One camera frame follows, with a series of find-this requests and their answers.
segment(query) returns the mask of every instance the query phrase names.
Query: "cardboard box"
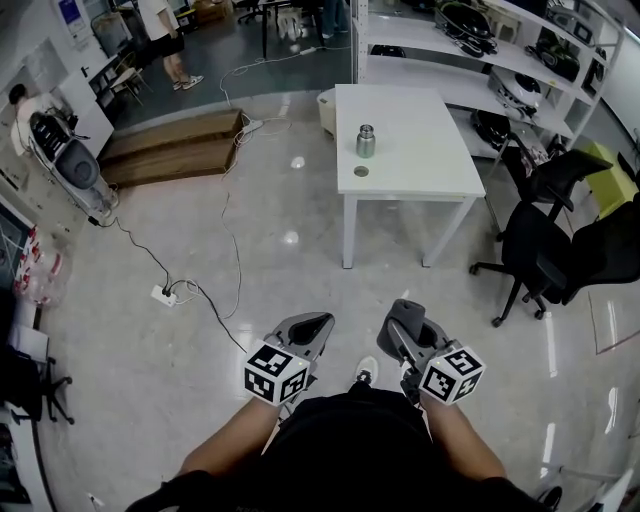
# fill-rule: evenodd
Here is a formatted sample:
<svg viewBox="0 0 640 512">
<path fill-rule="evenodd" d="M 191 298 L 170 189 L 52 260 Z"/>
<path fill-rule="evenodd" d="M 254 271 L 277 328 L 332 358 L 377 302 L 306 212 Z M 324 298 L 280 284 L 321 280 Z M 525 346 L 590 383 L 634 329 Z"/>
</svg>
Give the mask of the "cardboard box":
<svg viewBox="0 0 640 512">
<path fill-rule="evenodd" d="M 229 3 L 225 0 L 196 0 L 193 4 L 196 10 L 196 23 L 202 26 L 223 20 L 231 12 Z"/>
</svg>

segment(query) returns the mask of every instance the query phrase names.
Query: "shorts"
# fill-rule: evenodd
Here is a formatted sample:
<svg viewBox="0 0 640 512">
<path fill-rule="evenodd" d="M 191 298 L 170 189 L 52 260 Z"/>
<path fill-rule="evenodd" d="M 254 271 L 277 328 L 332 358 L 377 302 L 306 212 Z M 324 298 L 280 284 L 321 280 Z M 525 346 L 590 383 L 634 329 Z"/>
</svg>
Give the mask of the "shorts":
<svg viewBox="0 0 640 512">
<path fill-rule="evenodd" d="M 156 39 L 153 44 L 160 55 L 169 57 L 184 50 L 184 37 L 178 32 L 178 37 L 171 39 L 171 35 L 167 34 L 160 39 Z"/>
</svg>

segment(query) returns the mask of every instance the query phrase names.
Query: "person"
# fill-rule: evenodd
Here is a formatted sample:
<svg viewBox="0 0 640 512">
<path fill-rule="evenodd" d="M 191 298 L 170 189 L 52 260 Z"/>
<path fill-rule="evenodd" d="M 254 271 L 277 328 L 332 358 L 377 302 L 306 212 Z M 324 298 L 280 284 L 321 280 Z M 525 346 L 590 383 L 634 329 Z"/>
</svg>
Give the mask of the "person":
<svg viewBox="0 0 640 512">
<path fill-rule="evenodd" d="M 280 410 L 251 399 L 127 511 L 548 512 L 507 480 L 457 406 L 423 394 L 427 428 L 404 395 L 372 387 L 377 374 L 363 359 L 347 393 L 301 402 L 266 450 Z"/>
<path fill-rule="evenodd" d="M 184 37 L 167 0 L 138 0 L 138 7 L 147 35 L 162 55 L 162 64 L 173 82 L 173 90 L 186 91 L 202 82 L 203 76 L 188 75 L 184 70 L 180 58 Z"/>
<path fill-rule="evenodd" d="M 324 0 L 322 12 L 322 37 L 330 39 L 338 32 L 349 32 L 349 21 L 344 14 L 343 0 Z"/>
<path fill-rule="evenodd" d="M 44 114 L 51 110 L 64 110 L 62 102 L 50 93 L 29 97 L 27 88 L 23 84 L 14 85 L 9 91 L 9 103 L 16 110 L 16 119 L 11 125 L 11 142 L 18 156 L 30 155 L 33 151 L 31 140 L 31 126 L 29 119 L 35 112 Z"/>
</svg>

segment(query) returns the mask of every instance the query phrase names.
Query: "shelf unit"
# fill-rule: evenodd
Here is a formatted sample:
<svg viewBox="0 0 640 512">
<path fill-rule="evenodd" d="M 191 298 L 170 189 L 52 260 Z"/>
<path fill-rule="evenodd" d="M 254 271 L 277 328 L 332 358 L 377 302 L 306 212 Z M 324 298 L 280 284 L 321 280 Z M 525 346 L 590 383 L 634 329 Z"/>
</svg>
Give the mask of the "shelf unit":
<svg viewBox="0 0 640 512">
<path fill-rule="evenodd" d="M 602 26 L 606 24 L 613 27 L 613 31 L 607 28 L 606 33 L 613 32 L 617 35 L 615 42 L 598 41 L 607 48 L 614 47 L 610 60 L 600 57 L 595 51 L 595 46 L 584 44 L 549 20 L 542 19 L 506 0 L 484 0 L 484 5 L 499 7 L 517 17 L 520 30 L 514 43 L 496 39 L 497 54 L 474 58 L 463 53 L 451 39 L 436 28 L 432 20 L 424 16 L 416 18 L 415 13 L 405 13 L 402 9 L 390 8 L 388 4 L 378 4 L 382 5 L 382 10 L 370 12 L 370 1 L 373 4 L 379 0 L 357 0 L 351 4 L 355 29 L 353 31 L 354 82 L 438 90 L 450 108 L 473 156 L 492 157 L 497 152 L 475 133 L 469 121 L 469 109 L 485 110 L 509 117 L 512 129 L 526 134 L 525 138 L 529 144 L 540 144 L 540 140 L 546 142 L 553 135 L 558 134 L 570 148 L 593 113 L 605 85 L 603 83 L 595 94 L 585 90 L 583 83 L 587 71 L 594 60 L 611 70 L 615 66 L 624 38 L 624 26 L 616 22 L 597 4 L 592 4 L 591 0 L 580 1 L 588 5 L 595 13 L 594 15 L 600 19 L 602 33 L 605 33 Z M 574 82 L 557 75 L 525 52 L 524 47 L 535 44 L 543 27 L 578 48 L 580 72 Z M 452 57 L 443 64 L 430 60 L 372 56 L 370 50 L 373 45 L 426 50 Z M 513 109 L 505 108 L 488 88 L 488 75 L 469 70 L 468 66 L 460 67 L 458 64 L 460 62 L 466 64 L 467 61 L 490 64 L 535 78 L 541 84 L 545 96 L 538 112 L 530 119 L 523 118 Z M 571 122 L 568 122 L 570 111 L 577 114 L 572 114 Z"/>
</svg>

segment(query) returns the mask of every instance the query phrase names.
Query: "plastic container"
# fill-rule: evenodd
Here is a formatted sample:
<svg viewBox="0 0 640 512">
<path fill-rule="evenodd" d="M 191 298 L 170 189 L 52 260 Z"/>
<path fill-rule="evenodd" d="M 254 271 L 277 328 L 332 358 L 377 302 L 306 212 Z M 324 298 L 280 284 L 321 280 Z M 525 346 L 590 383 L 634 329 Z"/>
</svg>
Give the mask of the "plastic container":
<svg viewBox="0 0 640 512">
<path fill-rule="evenodd" d="M 318 95 L 320 124 L 331 135 L 336 136 L 336 90 L 329 89 Z"/>
</svg>

